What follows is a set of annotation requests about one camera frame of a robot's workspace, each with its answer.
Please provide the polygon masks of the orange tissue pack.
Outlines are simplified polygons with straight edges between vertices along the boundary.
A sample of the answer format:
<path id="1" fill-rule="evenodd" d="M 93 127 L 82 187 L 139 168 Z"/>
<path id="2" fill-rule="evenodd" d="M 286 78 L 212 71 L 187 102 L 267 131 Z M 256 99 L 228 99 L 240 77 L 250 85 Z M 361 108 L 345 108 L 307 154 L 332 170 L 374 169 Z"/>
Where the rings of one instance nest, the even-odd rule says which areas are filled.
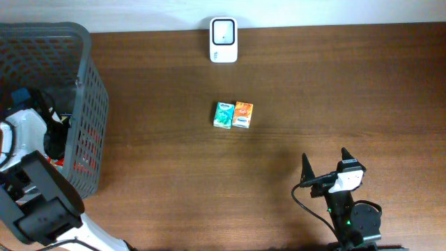
<path id="1" fill-rule="evenodd" d="M 232 126 L 239 128 L 249 128 L 254 105 L 247 102 L 237 101 L 233 113 Z"/>

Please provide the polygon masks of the teal tissue pack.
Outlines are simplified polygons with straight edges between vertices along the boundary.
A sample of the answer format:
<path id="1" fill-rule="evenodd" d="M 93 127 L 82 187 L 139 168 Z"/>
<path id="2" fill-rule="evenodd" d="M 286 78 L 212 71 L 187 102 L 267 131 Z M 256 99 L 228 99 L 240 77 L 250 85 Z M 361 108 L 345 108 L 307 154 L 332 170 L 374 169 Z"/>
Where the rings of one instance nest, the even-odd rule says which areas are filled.
<path id="1" fill-rule="evenodd" d="M 213 119 L 213 126 L 217 128 L 230 129 L 232 126 L 235 105 L 218 102 Z"/>

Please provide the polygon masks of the red snack bag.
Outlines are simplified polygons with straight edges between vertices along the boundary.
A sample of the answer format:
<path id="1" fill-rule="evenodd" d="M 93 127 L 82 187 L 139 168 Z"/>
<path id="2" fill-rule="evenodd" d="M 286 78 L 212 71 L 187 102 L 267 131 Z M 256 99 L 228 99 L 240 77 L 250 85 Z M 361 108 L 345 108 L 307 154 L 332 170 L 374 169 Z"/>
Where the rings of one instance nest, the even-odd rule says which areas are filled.
<path id="1" fill-rule="evenodd" d="M 53 165 L 56 168 L 62 168 L 64 165 L 64 159 L 52 159 L 48 158 L 48 161 L 51 165 Z"/>

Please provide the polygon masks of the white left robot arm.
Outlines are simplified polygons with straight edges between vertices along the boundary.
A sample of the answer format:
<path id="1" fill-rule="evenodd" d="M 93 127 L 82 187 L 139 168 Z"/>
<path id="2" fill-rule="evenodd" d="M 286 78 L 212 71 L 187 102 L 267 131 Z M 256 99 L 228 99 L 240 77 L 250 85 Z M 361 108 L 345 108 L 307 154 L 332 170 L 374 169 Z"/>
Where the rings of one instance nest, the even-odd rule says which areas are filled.
<path id="1" fill-rule="evenodd" d="M 50 96 L 20 88 L 1 108 L 1 221 L 24 244 L 44 250 L 132 250 L 85 213 L 72 184 L 53 165 L 66 149 L 68 121 Z"/>

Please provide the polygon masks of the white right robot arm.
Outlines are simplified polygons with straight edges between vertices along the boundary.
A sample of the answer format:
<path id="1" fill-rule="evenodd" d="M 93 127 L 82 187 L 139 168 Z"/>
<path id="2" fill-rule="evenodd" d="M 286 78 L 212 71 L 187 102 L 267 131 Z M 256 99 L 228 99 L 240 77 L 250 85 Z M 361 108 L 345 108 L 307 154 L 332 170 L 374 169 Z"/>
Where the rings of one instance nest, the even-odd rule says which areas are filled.
<path id="1" fill-rule="evenodd" d="M 332 224 L 328 225 L 337 241 L 330 250 L 376 250 L 381 239 L 382 208 L 371 201 L 355 201 L 352 192 L 362 185 L 366 167 L 345 148 L 335 171 L 316 176 L 306 154 L 302 155 L 299 188 L 310 188 L 312 198 L 323 197 Z"/>

